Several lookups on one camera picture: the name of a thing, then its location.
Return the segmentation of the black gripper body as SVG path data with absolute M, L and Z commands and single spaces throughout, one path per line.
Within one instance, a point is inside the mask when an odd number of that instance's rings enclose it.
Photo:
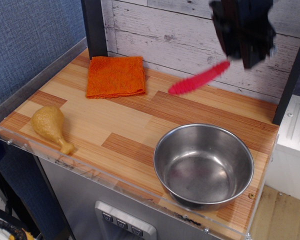
M 252 38 L 270 43 L 276 36 L 268 14 L 272 0 L 211 0 L 212 20 L 221 43 Z

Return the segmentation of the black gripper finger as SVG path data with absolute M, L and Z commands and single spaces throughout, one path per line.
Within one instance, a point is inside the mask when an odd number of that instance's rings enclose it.
M 243 67 L 245 69 L 252 69 L 259 62 L 263 62 L 266 56 L 270 57 L 274 55 L 277 51 L 274 38 L 274 36 L 244 38 L 241 41 Z
M 215 32 L 221 48 L 227 57 L 239 60 L 243 58 L 240 41 L 241 22 L 239 19 L 213 18 Z

